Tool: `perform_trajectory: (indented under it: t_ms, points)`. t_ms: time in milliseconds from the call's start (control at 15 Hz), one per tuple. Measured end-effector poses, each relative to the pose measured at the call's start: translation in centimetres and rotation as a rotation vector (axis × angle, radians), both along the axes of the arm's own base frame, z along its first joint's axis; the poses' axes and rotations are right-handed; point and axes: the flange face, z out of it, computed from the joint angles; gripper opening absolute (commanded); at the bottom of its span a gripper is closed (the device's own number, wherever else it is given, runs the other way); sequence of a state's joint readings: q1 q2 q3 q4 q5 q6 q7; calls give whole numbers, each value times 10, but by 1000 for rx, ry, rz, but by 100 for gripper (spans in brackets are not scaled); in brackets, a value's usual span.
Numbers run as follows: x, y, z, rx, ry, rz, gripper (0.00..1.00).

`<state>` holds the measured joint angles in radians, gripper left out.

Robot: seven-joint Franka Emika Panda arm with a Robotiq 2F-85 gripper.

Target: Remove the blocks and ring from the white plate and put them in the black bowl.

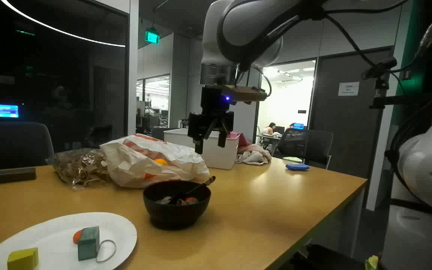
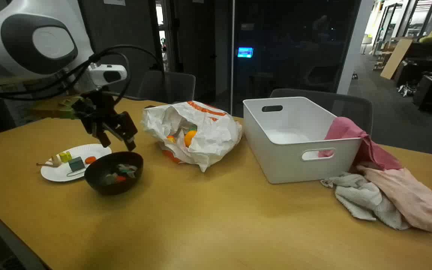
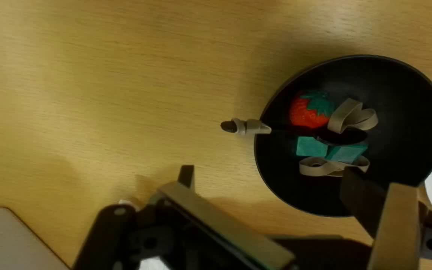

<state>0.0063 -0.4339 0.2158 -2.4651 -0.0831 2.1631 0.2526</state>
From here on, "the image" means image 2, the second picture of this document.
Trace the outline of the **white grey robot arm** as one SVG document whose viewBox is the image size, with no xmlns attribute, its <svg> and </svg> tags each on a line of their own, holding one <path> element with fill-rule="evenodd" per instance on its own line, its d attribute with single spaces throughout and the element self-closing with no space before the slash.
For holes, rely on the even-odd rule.
<svg viewBox="0 0 432 270">
<path fill-rule="evenodd" d="M 77 93 L 71 105 L 85 131 L 106 147 L 106 132 L 134 149 L 134 128 L 127 113 L 113 110 L 119 98 L 104 93 L 109 84 L 128 80 L 121 65 L 98 65 L 77 0 L 10 0 L 0 11 L 0 86 L 62 74 Z"/>
</svg>

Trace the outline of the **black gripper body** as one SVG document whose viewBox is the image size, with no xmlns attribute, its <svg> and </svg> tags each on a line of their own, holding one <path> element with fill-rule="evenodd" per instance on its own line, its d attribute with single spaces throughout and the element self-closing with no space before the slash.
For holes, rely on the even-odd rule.
<svg viewBox="0 0 432 270">
<path fill-rule="evenodd" d="M 131 140 L 137 132 L 125 111 L 115 111 L 115 101 L 109 95 L 100 92 L 82 95 L 71 110 L 85 131 L 98 140 L 103 140 L 106 134 L 118 140 Z"/>
</svg>

